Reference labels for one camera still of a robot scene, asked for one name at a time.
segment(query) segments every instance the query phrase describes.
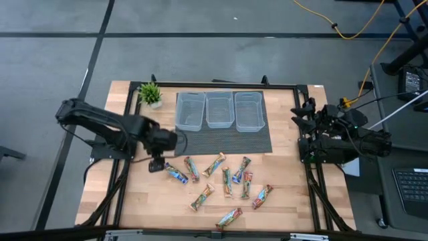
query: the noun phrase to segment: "concrete floor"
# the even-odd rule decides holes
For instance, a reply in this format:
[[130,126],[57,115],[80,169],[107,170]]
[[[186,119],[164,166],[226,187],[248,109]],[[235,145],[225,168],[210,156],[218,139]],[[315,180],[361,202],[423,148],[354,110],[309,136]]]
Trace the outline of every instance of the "concrete floor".
[[[343,32],[357,32],[377,7],[374,3],[334,0],[300,2],[337,21]],[[408,12],[411,3],[401,2]],[[98,32],[108,0],[3,0],[2,4],[0,32]],[[395,8],[386,4],[366,32],[390,33],[397,22]],[[417,26],[420,19],[414,17],[411,23]],[[332,33],[332,30],[323,19],[301,10],[292,1],[121,0],[114,5],[107,32]],[[79,93],[95,40],[0,37],[3,113],[0,145],[27,153],[24,161],[4,158],[0,164],[0,232],[30,230],[34,224],[64,136],[54,114],[62,100]],[[148,80],[151,74],[156,74],[159,81],[195,82],[209,82],[213,78],[259,82],[266,74],[271,83],[323,84],[328,101],[336,104],[340,97],[357,95],[356,83],[362,80],[384,42],[108,38],[102,43],[86,101],[103,107],[112,80]],[[410,44],[408,40],[393,40],[379,61],[392,60]],[[371,123],[379,119],[376,105],[366,106],[363,112]],[[77,134],[93,137],[83,129],[78,129]],[[89,153],[83,143],[73,141],[47,228],[74,225]],[[352,190],[350,196],[356,225],[362,232],[428,240],[426,234],[392,228],[381,230],[374,222],[380,215],[376,197]]]

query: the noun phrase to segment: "dark mat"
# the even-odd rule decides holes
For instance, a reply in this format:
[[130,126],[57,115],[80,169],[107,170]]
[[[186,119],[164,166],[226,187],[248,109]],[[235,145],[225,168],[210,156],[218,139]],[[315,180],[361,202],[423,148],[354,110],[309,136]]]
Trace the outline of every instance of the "dark mat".
[[262,91],[261,109],[265,126],[256,133],[240,133],[236,130],[236,117],[232,126],[226,129],[211,129],[207,124],[206,109],[203,113],[202,129],[200,131],[182,131],[187,137],[187,148],[182,137],[175,148],[175,155],[213,155],[223,152],[225,154],[240,153],[271,153],[272,144],[270,142],[268,116],[266,114],[265,98]]

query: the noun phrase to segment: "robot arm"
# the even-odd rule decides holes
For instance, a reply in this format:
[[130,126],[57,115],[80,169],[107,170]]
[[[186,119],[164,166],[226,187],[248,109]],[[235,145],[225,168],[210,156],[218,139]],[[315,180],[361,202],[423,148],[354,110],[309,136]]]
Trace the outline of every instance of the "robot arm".
[[61,125],[80,125],[101,136],[106,142],[103,145],[120,152],[125,159],[135,156],[135,143],[140,141],[154,159],[149,165],[150,172],[163,169],[163,151],[172,151],[177,144],[177,134],[161,129],[150,118],[139,115],[122,116],[76,98],[63,101],[56,118]]
[[391,152],[391,134],[362,128],[368,120],[360,111],[340,112],[326,104],[315,112],[315,106],[309,98],[301,108],[291,110],[296,114],[292,120],[304,134],[298,140],[303,162],[343,164],[359,155],[385,157]]

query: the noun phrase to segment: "clear plastic bin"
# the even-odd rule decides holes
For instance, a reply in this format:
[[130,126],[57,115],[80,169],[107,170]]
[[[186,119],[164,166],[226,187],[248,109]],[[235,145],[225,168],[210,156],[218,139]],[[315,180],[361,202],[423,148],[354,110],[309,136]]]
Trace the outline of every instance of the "clear plastic bin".
[[184,131],[200,131],[204,107],[204,92],[180,92],[175,107],[175,125]]
[[261,111],[261,94],[238,92],[235,95],[236,129],[239,132],[258,132],[265,126]]
[[233,93],[207,92],[207,123],[209,128],[229,128],[235,121]]

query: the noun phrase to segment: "white pot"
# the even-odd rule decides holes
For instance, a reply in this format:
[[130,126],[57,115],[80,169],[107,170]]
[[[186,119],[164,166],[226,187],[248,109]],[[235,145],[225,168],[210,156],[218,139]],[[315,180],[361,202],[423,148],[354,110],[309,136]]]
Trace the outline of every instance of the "white pot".
[[160,108],[161,106],[162,106],[162,101],[161,100],[158,101],[158,102],[156,102],[156,103],[150,104],[150,107],[152,109],[157,109],[157,108]]

